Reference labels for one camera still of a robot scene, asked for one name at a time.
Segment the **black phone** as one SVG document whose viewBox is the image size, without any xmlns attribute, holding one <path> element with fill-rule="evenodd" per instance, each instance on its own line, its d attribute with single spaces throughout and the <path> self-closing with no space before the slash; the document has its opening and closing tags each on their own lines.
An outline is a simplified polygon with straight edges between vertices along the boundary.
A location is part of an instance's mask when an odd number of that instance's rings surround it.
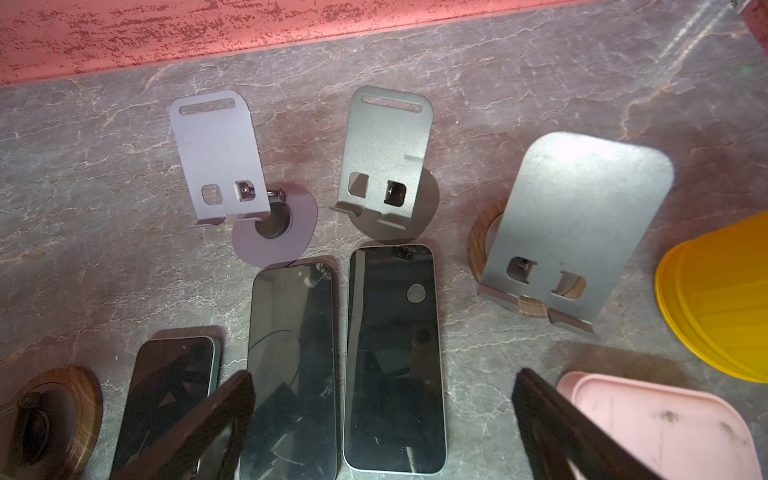
<svg viewBox="0 0 768 480">
<path fill-rule="evenodd" d="M 432 250 L 364 247 L 350 258 L 343 456 L 354 470 L 430 476 L 447 460 Z"/>
<path fill-rule="evenodd" d="M 152 339 L 139 349 L 111 472 L 128 466 L 216 387 L 221 344 L 210 336 Z"/>
<path fill-rule="evenodd" d="M 255 404 L 242 479 L 333 479 L 339 471 L 332 268 L 303 263 L 254 279 L 247 351 Z"/>
</svg>

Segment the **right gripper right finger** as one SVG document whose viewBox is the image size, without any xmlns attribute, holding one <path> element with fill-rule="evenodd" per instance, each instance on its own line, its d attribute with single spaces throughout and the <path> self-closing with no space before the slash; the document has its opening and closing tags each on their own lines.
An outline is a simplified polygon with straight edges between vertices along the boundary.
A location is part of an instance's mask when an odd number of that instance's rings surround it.
<svg viewBox="0 0 768 480">
<path fill-rule="evenodd" d="M 656 479 L 553 386 L 521 369 L 511 395 L 520 437 L 535 479 Z"/>
</svg>

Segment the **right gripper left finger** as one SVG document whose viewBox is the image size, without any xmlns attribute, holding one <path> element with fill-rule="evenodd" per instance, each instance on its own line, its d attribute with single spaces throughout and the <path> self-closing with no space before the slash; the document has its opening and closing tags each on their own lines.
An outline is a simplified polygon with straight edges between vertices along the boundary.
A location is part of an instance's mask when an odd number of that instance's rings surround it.
<svg viewBox="0 0 768 480">
<path fill-rule="evenodd" d="M 255 405 L 252 375 L 239 370 L 113 479 L 180 479 L 226 429 L 215 479 L 235 476 Z"/>
</svg>

